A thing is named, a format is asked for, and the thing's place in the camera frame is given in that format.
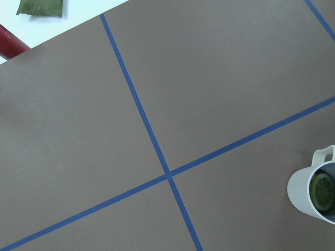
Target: blue grid line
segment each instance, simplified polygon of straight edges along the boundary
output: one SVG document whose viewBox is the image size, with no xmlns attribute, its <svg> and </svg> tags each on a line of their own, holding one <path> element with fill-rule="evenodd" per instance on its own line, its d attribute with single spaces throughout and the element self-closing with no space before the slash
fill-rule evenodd
<svg viewBox="0 0 335 251">
<path fill-rule="evenodd" d="M 334 31 L 330 28 L 329 24 L 322 17 L 321 13 L 318 11 L 318 9 L 315 7 L 315 5 L 310 0 L 305 0 L 305 3 L 310 8 L 310 10 L 314 13 L 315 17 L 319 20 L 319 22 L 322 24 L 324 29 L 328 32 L 330 37 L 335 41 Z"/>
<path fill-rule="evenodd" d="M 73 223 L 73 222 L 75 222 L 75 221 L 77 221 L 77 220 L 79 220 L 81 218 L 84 218 L 84 217 L 86 217 L 86 216 L 88 216 L 88 215 L 90 215 L 92 213 L 95 213 L 95 212 L 97 212 L 97 211 L 99 211 L 99 210 L 101 210 L 101 209 L 103 209 L 105 207 L 108 207 L 108 206 L 110 206 L 110 205 L 112 205 L 112 204 L 114 204 L 114 203 L 116 203 L 116 202 L 118 202 L 120 200 L 126 199 L 129 196 L 132 196 L 132 195 L 134 195 L 134 194 L 136 194 L 136 193 L 138 193 L 140 191 L 143 191 L 143 190 L 145 190 L 145 189 L 147 189 L 149 187 L 152 187 L 152 186 L 154 186 L 154 185 L 156 185 L 156 184 L 158 184 L 158 183 L 160 183 L 160 182 L 162 182 L 164 180 L 166 180 L 166 176 L 165 175 L 162 175 L 162 176 L 159 176 L 159 177 L 157 177 L 155 179 L 152 179 L 152 180 L 150 180 L 150 181 L 148 181 L 148 182 L 146 182 L 146 183 L 144 183 L 144 184 L 142 184 L 140 186 L 132 188 L 132 189 L 130 189 L 130 190 L 124 192 L 124 193 L 121 193 L 120 195 L 117 195 L 117 196 L 115 196 L 115 197 L 113 197 L 113 198 L 111 198 L 109 200 L 106 200 L 106 201 L 104 201 L 104 202 L 102 202 L 102 203 L 100 203 L 100 204 L 98 204 L 98 205 L 96 205 L 94 207 L 91 207 L 91 208 L 89 208 L 89 209 L 87 209 L 87 210 L 85 210 L 85 211 L 83 211 L 81 213 L 78 213 L 78 214 L 76 214 L 74 216 L 71 216 L 71 217 L 69 217 L 69 218 L 67 218 L 67 219 L 65 219 L 65 220 L 63 220 L 61 222 L 58 222 L 58 223 L 56 223 L 56 224 L 54 224 L 52 226 L 49 226 L 46 229 L 38 231 L 35 234 L 31 234 L 31 235 L 29 235 L 29 236 L 27 236 L 27 237 L 25 237 L 23 239 L 20 239 L 19 241 L 16 241 L 16 242 L 14 242 L 14 243 L 6 246 L 6 247 L 3 247 L 3 248 L 0 249 L 0 251 L 10 251 L 10 250 L 13 250 L 14 248 L 17 248 L 19 246 L 22 246 L 23 244 L 26 244 L 28 242 L 31 242 L 31 241 L 37 239 L 39 237 L 42 237 L 42 236 L 44 236 L 46 234 L 49 234 L 49 233 L 51 233 L 51 232 L 53 232 L 53 231 L 55 231 L 57 229 L 60 229 L 61 227 L 69 225 L 69 224 L 71 224 L 71 223 Z"/>
<path fill-rule="evenodd" d="M 181 166 L 181 167 L 173 170 L 171 172 L 172 176 L 175 176 L 175 175 L 180 174 L 180 173 L 182 173 L 182 172 L 184 172 L 186 170 L 189 170 L 189 169 L 191 169 L 191 168 L 193 168 L 193 167 L 195 167 L 197 165 L 200 165 L 201 163 L 206 162 L 206 161 L 208 161 L 208 160 L 210 160 L 212 158 L 215 158 L 215 157 L 217 157 L 217 156 L 219 156 L 219 155 L 221 155 L 223 153 L 229 152 L 229 151 L 231 151 L 231 150 L 233 150 L 233 149 L 235 149 L 235 148 L 237 148 L 237 147 L 239 147 L 241 145 L 244 145 L 244 144 L 246 144 L 246 143 L 248 143 L 248 142 L 250 142 L 252 140 L 255 140 L 255 139 L 257 139 L 257 138 L 265 135 L 265 134 L 268 134 L 268 133 L 270 133 L 270 132 L 272 132 L 272 131 L 274 131 L 276 129 L 279 129 L 279 128 L 287 125 L 287 124 L 290 124 L 293 121 L 296 121 L 296 120 L 298 120 L 298 119 L 300 119 L 300 118 L 302 118 L 302 117 L 304 117 L 306 115 L 309 115 L 312 112 L 320 110 L 321 108 L 324 108 L 324 107 L 326 107 L 326 106 L 328 106 L 328 105 L 330 105 L 330 104 L 332 104 L 334 102 L 335 102 L 335 96 L 332 97 L 332 98 L 329 98 L 329 99 L 327 99 L 325 101 L 322 101 L 322 102 L 320 102 L 320 103 L 318 103 L 318 104 L 316 104 L 316 105 L 314 105 L 314 106 L 312 106 L 310 108 L 307 108 L 306 110 L 303 110 L 303 111 L 301 111 L 301 112 L 299 112 L 297 114 L 294 114 L 294 115 L 292 115 L 292 116 L 290 116 L 290 117 L 288 117 L 288 118 L 286 118 L 284 120 L 281 120 L 281 121 L 279 121 L 279 122 L 277 122 L 277 123 L 275 123 L 275 124 L 273 124 L 273 125 L 271 125 L 269 127 L 266 127 L 266 128 L 264 128 L 264 129 L 262 129 L 260 131 L 255 132 L 255 133 L 252 133 L 252 134 L 250 134 L 249 136 L 246 136 L 243 139 L 235 141 L 235 142 L 233 142 L 233 143 L 231 143 L 229 145 L 226 145 L 226 146 L 224 146 L 224 147 L 222 147 L 222 148 L 220 148 L 220 149 L 218 149 L 218 150 L 216 150 L 214 152 L 211 152 L 211 153 L 209 153 L 209 154 L 207 154 L 207 155 L 205 155 L 203 157 L 200 157 L 200 158 L 198 158 L 198 159 L 196 159 L 196 160 L 194 160 L 194 161 L 192 161 L 192 162 L 190 162 L 190 163 L 188 163 L 186 165 L 183 165 L 183 166 Z"/>
<path fill-rule="evenodd" d="M 110 30 L 110 27 L 109 27 L 108 22 L 107 22 L 107 20 L 105 18 L 105 15 L 101 14 L 100 18 L 101 18 L 101 21 L 102 21 L 102 23 L 104 25 L 104 28 L 106 30 L 106 33 L 107 33 L 107 36 L 109 38 L 111 47 L 114 50 L 115 56 L 116 56 L 116 58 L 117 58 L 117 60 L 119 62 L 121 70 L 122 70 L 122 72 L 124 74 L 124 77 L 125 77 L 126 82 L 128 84 L 129 90 L 130 90 L 130 92 L 131 92 L 131 94 L 133 96 L 133 99 L 135 101 L 137 109 L 138 109 L 138 111 L 140 113 L 140 116 L 141 116 L 141 118 L 143 120 L 143 123 L 144 123 L 144 125 L 146 127 L 146 130 L 148 132 L 149 138 L 150 138 L 150 140 L 152 142 L 152 145 L 153 145 L 153 147 L 154 147 L 154 149 L 156 151 L 158 159 L 159 159 L 159 161 L 160 161 L 160 163 L 161 163 L 161 165 L 163 167 L 164 173 L 165 173 L 166 178 L 167 178 L 167 180 L 169 182 L 169 185 L 170 185 L 171 190 L 173 192 L 174 198 L 175 198 L 175 200 L 176 200 L 176 202 L 178 204 L 180 212 L 181 212 L 181 214 L 182 214 L 182 216 L 184 218 L 184 221 L 185 221 L 185 224 L 186 224 L 186 226 L 188 228 L 189 234 L 190 234 L 190 236 L 191 236 L 191 238 L 193 240 L 193 243 L 194 243 L 197 251 L 202 251 L 203 248 L 202 248 L 200 240 L 199 240 L 199 238 L 198 238 L 198 236 L 196 234 L 196 231 L 195 231 L 195 229 L 193 227 L 193 224 L 191 222 L 191 218 L 188 215 L 188 212 L 186 210 L 186 207 L 184 205 L 182 197 L 181 197 L 181 195 L 180 195 L 180 193 L 179 193 L 179 191 L 177 189 L 177 186 L 176 186 L 176 184 L 175 184 L 175 182 L 173 180 L 173 177 L 171 175 L 171 172 L 169 170 L 168 164 L 166 163 L 166 160 L 164 158 L 162 150 L 161 150 L 161 148 L 160 148 L 160 146 L 158 144 L 157 138 L 154 135 L 153 130 L 152 130 L 151 126 L 150 126 L 148 117 L 147 117 L 147 115 L 146 115 L 146 113 L 145 113 L 145 111 L 144 111 L 144 109 L 142 107 L 141 101 L 140 101 L 140 99 L 139 99 L 139 97 L 137 95 L 135 87 L 134 87 L 134 85 L 132 83 L 132 80 L 131 80 L 130 75 L 128 73 L 128 70 L 126 68 L 126 65 L 125 65 L 125 63 L 124 63 L 124 61 L 123 61 L 123 59 L 121 57 L 120 51 L 119 51 L 119 49 L 117 47 L 117 44 L 116 44 L 116 42 L 114 40 L 113 34 L 112 34 L 111 30 Z"/>
</svg>

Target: white mug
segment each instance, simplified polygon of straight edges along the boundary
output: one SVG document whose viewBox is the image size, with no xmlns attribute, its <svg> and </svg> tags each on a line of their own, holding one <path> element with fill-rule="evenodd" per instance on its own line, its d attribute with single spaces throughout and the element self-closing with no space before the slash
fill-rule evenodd
<svg viewBox="0 0 335 251">
<path fill-rule="evenodd" d="M 332 160 L 325 162 L 328 154 Z M 301 212 L 310 216 L 335 224 L 335 203 L 327 212 L 319 212 L 312 204 L 309 195 L 309 184 L 317 170 L 326 172 L 335 184 L 335 146 L 331 145 L 323 150 L 316 150 L 312 165 L 295 172 L 288 181 L 287 194 L 292 204 Z"/>
</svg>

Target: dark red tube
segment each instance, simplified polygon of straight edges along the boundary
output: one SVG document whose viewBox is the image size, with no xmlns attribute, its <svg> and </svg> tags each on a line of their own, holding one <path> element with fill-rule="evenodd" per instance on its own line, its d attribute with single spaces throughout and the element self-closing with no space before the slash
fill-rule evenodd
<svg viewBox="0 0 335 251">
<path fill-rule="evenodd" d="M 0 56 L 8 60 L 29 49 L 25 43 L 0 25 Z"/>
</svg>

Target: green packet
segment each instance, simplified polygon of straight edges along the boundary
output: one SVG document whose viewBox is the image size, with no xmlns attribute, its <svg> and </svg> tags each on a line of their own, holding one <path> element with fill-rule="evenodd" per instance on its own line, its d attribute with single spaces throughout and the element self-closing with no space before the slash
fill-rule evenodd
<svg viewBox="0 0 335 251">
<path fill-rule="evenodd" d="M 21 0 L 17 15 L 20 13 L 33 16 L 63 15 L 63 0 Z"/>
</svg>

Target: lime slice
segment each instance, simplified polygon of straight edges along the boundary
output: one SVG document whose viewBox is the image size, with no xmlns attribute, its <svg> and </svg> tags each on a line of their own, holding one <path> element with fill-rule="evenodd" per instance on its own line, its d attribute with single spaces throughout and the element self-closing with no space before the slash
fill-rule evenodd
<svg viewBox="0 0 335 251">
<path fill-rule="evenodd" d="M 327 174 L 317 174 L 309 186 L 310 199 L 314 207 L 320 211 L 327 211 L 334 203 L 334 185 Z"/>
</svg>

